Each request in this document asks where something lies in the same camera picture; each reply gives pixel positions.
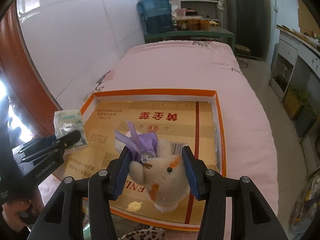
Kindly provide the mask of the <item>person's left hand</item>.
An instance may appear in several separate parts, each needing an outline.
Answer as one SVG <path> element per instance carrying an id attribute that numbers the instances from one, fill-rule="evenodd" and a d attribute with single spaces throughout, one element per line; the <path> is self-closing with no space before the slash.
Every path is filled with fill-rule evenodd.
<path id="1" fill-rule="evenodd" d="M 25 222 L 20 219 L 19 213 L 30 207 L 33 215 L 38 215 L 43 210 L 44 204 L 38 189 L 33 192 L 30 199 L 16 198 L 11 202 L 2 205 L 2 216 L 11 230 L 14 232 L 21 232 L 21 230 L 27 226 Z"/>

